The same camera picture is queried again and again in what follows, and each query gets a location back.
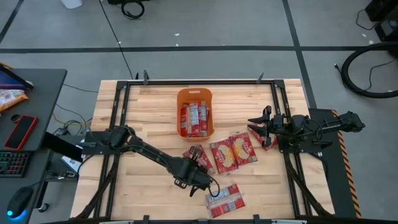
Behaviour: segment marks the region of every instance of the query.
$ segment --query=smartphone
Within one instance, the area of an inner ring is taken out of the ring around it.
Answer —
[[[36,123],[36,117],[22,115],[11,135],[8,137],[4,147],[16,150],[22,149]]]

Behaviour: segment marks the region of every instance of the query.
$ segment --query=computer mouse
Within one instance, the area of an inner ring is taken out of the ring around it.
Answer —
[[[26,208],[29,200],[33,194],[33,190],[30,187],[23,187],[19,189],[14,196],[10,199],[7,206],[7,215],[10,218],[18,217]]]

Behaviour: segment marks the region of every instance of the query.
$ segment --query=red snack bag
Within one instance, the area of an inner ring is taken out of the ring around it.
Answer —
[[[188,103],[184,103],[181,108],[181,135],[188,137]]]
[[[200,137],[200,125],[199,125],[199,107],[200,103],[198,101],[189,103],[190,107],[190,120],[191,120],[191,133],[188,130],[189,137]]]
[[[264,125],[265,125],[265,124],[256,124],[256,123],[252,123],[252,124],[255,125],[255,126],[258,126],[258,127],[264,127]],[[266,140],[265,137],[261,137],[260,135],[258,135],[257,132],[253,131],[253,129],[251,129],[251,128],[248,127],[248,130],[250,131],[250,133],[253,134],[253,136],[259,141],[259,143],[260,143],[261,145],[262,145],[262,142]],[[265,149],[265,150],[269,150],[270,148],[276,146],[277,143],[278,143],[278,140],[277,140],[277,138],[276,138],[274,135],[270,135],[270,137],[271,137],[271,139],[272,139],[272,140],[271,140],[271,145],[270,145],[270,146],[267,146],[267,147],[264,147],[264,146],[262,147],[262,148]]]
[[[203,150],[202,146],[201,145],[197,145],[195,147],[197,147],[199,150],[201,150],[201,155],[197,159],[199,165],[201,165],[201,166],[206,168],[207,174],[209,174],[209,175],[214,174],[216,172],[216,170],[213,168],[213,165],[211,164],[209,158],[207,158],[206,153]],[[192,146],[188,151],[184,152],[182,155],[184,157],[191,158],[192,155],[193,155],[193,150],[194,150],[194,148]]]
[[[257,162],[257,156],[247,132],[238,133],[229,137],[238,166]]]
[[[221,189],[217,197],[206,195],[206,204],[213,218],[245,206],[242,193],[236,184]]]
[[[219,174],[229,174],[238,169],[229,138],[210,143]]]
[[[200,102],[200,110],[199,110],[199,117],[200,117],[200,136],[207,137],[207,123],[208,123],[208,108],[206,105],[206,101]]]

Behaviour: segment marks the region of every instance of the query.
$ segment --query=white container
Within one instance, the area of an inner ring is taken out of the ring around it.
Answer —
[[[63,5],[68,9],[74,9],[83,4],[81,0],[61,0]]]

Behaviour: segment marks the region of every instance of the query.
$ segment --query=desk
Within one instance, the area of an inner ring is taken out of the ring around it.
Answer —
[[[26,141],[23,151],[37,151],[41,148],[67,71],[62,69],[14,69],[14,72],[21,78],[32,81],[35,88],[34,90],[27,91],[27,95],[30,98],[28,101],[23,101],[9,108],[1,115],[0,150],[4,150],[2,147],[15,126],[11,121],[11,116],[14,114],[29,114],[38,117],[39,120]],[[0,220],[6,220],[7,205],[16,190],[44,179],[45,170],[51,156],[52,152],[50,150],[37,151],[30,160],[24,178],[0,179]],[[12,223],[27,223],[29,221],[32,210],[36,207],[42,187],[43,184],[37,184],[34,187],[33,196],[27,206],[27,216],[19,222]]]
[[[302,84],[298,79],[284,80],[290,111],[293,114],[308,114]],[[102,81],[91,125],[94,131],[109,127],[117,81]],[[209,141],[229,136],[231,131],[246,130],[247,119],[261,115],[267,105],[273,105],[271,87],[264,85],[199,85],[213,93],[213,122],[215,133],[207,142],[201,142],[212,161]],[[171,154],[181,156],[191,145],[176,132],[176,95],[182,88],[198,85],[148,85],[133,86],[129,93],[126,124],[136,130],[137,136],[148,144]],[[244,208],[222,215],[217,219],[293,218],[292,202],[287,183],[282,154],[278,150],[265,151],[251,136],[259,162],[241,166],[237,174],[223,177],[214,175],[221,187],[237,183],[246,202]],[[309,155],[301,156],[308,188],[324,206],[333,213],[333,206],[320,161]],[[103,156],[94,156],[81,169],[71,217],[78,215],[98,188]],[[304,214],[301,194],[298,192],[300,211]],[[151,220],[188,220],[209,218],[205,207],[205,194],[199,190],[192,198],[188,189],[174,186],[170,174],[160,165],[138,154],[121,156],[114,195],[112,220],[142,220],[150,215]],[[101,214],[106,205],[104,194]]]

